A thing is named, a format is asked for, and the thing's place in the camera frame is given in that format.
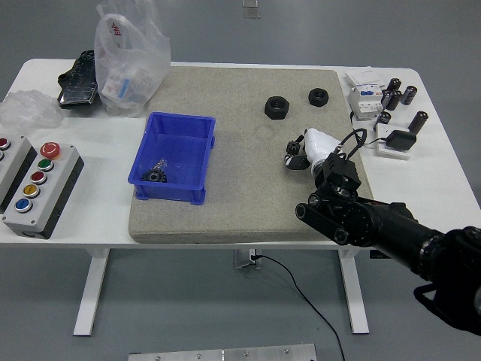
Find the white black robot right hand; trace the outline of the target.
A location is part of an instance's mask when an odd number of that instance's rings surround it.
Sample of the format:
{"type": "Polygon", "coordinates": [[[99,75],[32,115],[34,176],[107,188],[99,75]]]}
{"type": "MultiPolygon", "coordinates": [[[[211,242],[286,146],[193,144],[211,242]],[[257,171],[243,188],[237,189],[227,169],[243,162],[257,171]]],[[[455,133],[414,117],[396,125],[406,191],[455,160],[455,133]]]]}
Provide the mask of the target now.
{"type": "Polygon", "coordinates": [[[341,148],[342,145],[336,138],[310,128],[303,135],[299,135],[296,140],[287,144],[284,164],[289,170],[310,168],[311,172],[314,173],[331,153],[341,148]]]}

